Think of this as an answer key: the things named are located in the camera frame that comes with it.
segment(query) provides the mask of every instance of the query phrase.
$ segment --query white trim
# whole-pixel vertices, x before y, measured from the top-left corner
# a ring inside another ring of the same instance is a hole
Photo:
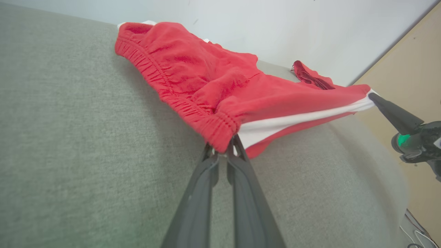
[[[123,23],[118,24],[118,25],[117,25],[118,29],[120,29],[121,25],[123,25],[124,23],[126,23],[126,22],[123,22]],[[142,22],[142,23],[144,23],[144,24],[149,24],[149,25],[153,25],[153,26],[155,26],[156,24],[158,24],[157,22],[150,21],[150,20],[147,20],[147,21]]]
[[[283,116],[277,118],[269,118],[264,120],[256,120],[256,121],[244,123],[240,126],[240,130],[238,132],[240,136],[240,140],[242,141],[243,147],[246,149],[270,137],[271,135],[282,131],[285,128],[288,128],[290,126],[302,122],[319,120],[347,112],[358,112],[369,109],[375,106],[374,102],[371,101],[368,97],[369,93],[375,93],[375,91],[370,90],[366,94],[365,98],[358,100],[354,103],[351,103],[349,105],[334,109],[295,114],[295,115]]]

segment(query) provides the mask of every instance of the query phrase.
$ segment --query cable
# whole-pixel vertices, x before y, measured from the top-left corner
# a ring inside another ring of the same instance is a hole
[[[419,245],[419,244],[409,244],[409,245],[407,246],[407,248],[410,248],[411,246],[415,246],[415,247],[417,247],[417,248],[424,248],[423,246],[421,246],[421,245]]]
[[[426,239],[428,239],[428,240],[429,240],[429,241],[430,241],[430,242],[431,242],[436,248],[439,248],[439,247],[437,246],[437,244],[436,244],[431,238],[429,238],[428,236],[426,236],[426,235],[420,233],[420,232],[417,231],[417,230],[415,230],[414,233],[415,233],[416,238],[418,239],[418,241],[419,241],[421,244],[422,244],[421,239],[418,238],[418,235],[416,235],[417,233],[418,233],[419,235],[425,237]]]
[[[408,209],[406,209],[406,210],[407,210],[407,212],[409,212],[409,213],[411,214],[412,218],[416,221],[416,223],[418,223],[418,225],[422,228],[422,230],[421,230],[419,227],[417,227],[417,225],[415,225],[415,224],[413,223],[413,221],[410,220],[409,216],[407,216],[407,213],[405,213],[404,216],[406,216],[406,218],[408,219],[408,221],[409,221],[410,223],[412,223],[412,225],[414,225],[414,226],[416,227],[416,229],[418,229],[420,232],[422,232],[422,233],[426,233],[427,236],[429,236],[430,238],[432,238],[432,237],[430,236],[430,234],[426,231],[426,229],[424,229],[424,227],[418,222],[418,220],[415,218],[415,216],[413,216],[413,214],[412,214]]]
[[[418,222],[418,220],[415,218],[415,216],[413,216],[413,214],[409,211],[409,209],[406,209],[407,210],[407,212],[404,214],[404,216],[406,216],[406,218],[408,219],[408,221],[412,224],[412,225],[414,225],[418,230],[419,230],[419,233],[421,234],[421,235],[423,235],[425,238],[427,238],[427,239],[429,239],[431,242],[432,242],[432,244],[434,245],[434,247],[435,248],[439,248],[439,246],[438,246],[438,244],[432,239],[432,237],[430,236],[430,234],[427,232],[427,230]],[[419,228],[419,227],[417,227],[417,225],[415,225],[414,223],[413,223],[413,221],[412,220],[410,220],[410,218],[407,216],[407,213],[410,213],[411,214],[411,216],[412,216],[412,218],[418,223],[418,225],[422,228],[422,230]]]
[[[412,237],[400,226],[401,231],[403,231],[412,241],[412,243],[415,243],[415,241],[413,241]]]

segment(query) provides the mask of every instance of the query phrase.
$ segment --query gray upholstery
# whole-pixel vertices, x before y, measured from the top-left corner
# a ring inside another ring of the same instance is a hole
[[[159,247],[203,139],[115,55],[114,25],[0,4],[0,34],[0,247]],[[252,163],[288,247],[396,247],[406,184],[353,116]],[[232,218],[221,166],[212,247]]]

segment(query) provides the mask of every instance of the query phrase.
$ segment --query beige wall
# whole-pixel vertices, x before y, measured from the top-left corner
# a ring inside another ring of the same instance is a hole
[[[376,63],[356,84],[368,84],[386,100],[423,119],[441,120],[441,4]],[[357,113],[399,159],[391,145],[395,128],[377,108]],[[400,163],[410,191],[409,210],[441,244],[441,182],[426,163]]]

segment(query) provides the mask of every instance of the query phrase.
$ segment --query green light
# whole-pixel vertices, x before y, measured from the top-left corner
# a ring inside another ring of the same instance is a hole
[[[409,138],[410,138],[409,134],[408,135],[399,135],[398,139],[397,139],[398,145],[401,146]]]

